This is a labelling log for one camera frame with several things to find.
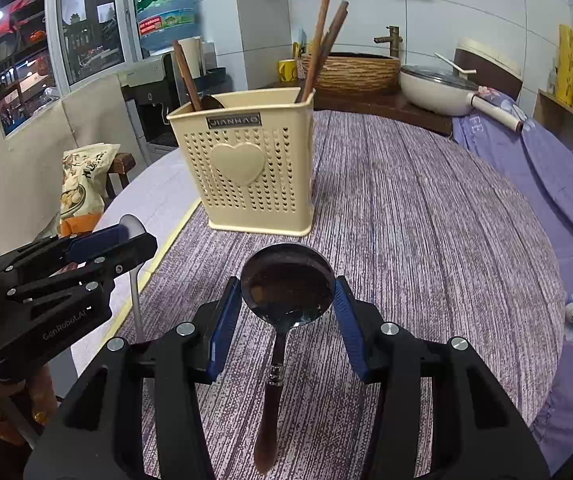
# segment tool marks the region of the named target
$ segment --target window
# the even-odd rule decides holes
[[[9,134],[58,92],[46,42],[44,0],[0,0],[0,121]]]
[[[124,62],[116,0],[60,0],[58,13],[71,85]]]

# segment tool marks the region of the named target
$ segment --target heart shape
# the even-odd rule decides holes
[[[260,176],[266,162],[264,152],[250,142],[236,146],[215,144],[210,158],[211,166],[240,186],[246,186]]]

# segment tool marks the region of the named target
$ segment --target human hand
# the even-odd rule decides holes
[[[53,390],[53,381],[48,365],[41,367],[28,381],[16,384],[3,384],[0,382],[0,398],[10,397],[24,389],[28,389],[31,398],[32,415],[36,422],[43,426],[48,422],[51,415],[57,410],[57,401]],[[13,423],[7,420],[0,411],[0,439],[22,446],[25,443]]]

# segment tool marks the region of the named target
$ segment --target purple bedsheet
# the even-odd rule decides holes
[[[524,120],[522,135],[475,112],[453,119],[453,137],[527,197],[551,240],[567,291],[562,356],[551,392],[531,427],[554,473],[573,453],[573,152],[508,96],[489,90],[485,98]]]

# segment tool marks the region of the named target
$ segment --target white wok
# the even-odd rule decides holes
[[[524,126],[521,120],[506,110],[484,101],[472,89],[449,86],[405,72],[399,73],[399,84],[407,99],[420,108],[452,117],[468,115],[473,108],[477,108],[518,134]]]

